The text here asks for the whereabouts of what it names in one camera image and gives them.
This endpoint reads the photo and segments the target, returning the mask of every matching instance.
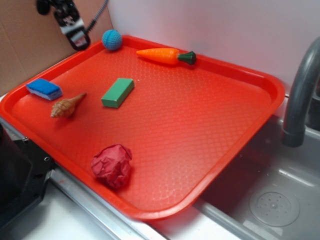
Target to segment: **sink drain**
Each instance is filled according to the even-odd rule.
[[[250,210],[260,222],[273,227],[283,227],[297,219],[300,207],[291,193],[281,187],[270,186],[253,193]]]

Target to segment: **sponge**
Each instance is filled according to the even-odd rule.
[[[62,90],[59,86],[39,78],[25,85],[30,93],[36,94],[44,99],[55,100],[62,96]]]
[[[110,108],[120,107],[134,87],[135,83],[132,79],[118,78],[101,98],[103,106]]]

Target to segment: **stainless steel sink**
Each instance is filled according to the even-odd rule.
[[[320,134],[307,129],[302,146],[286,147],[281,124],[273,116],[201,199],[257,238],[319,240]]]

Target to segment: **cardboard wall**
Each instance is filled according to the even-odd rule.
[[[74,0],[86,26],[104,0]],[[0,96],[46,70],[76,51],[61,33],[51,7],[40,15],[36,0],[0,0]],[[91,42],[112,29],[108,9],[101,14],[92,32]]]

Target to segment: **knitted ball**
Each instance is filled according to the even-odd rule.
[[[121,47],[122,37],[118,31],[111,29],[103,34],[102,43],[106,49],[115,51]]]

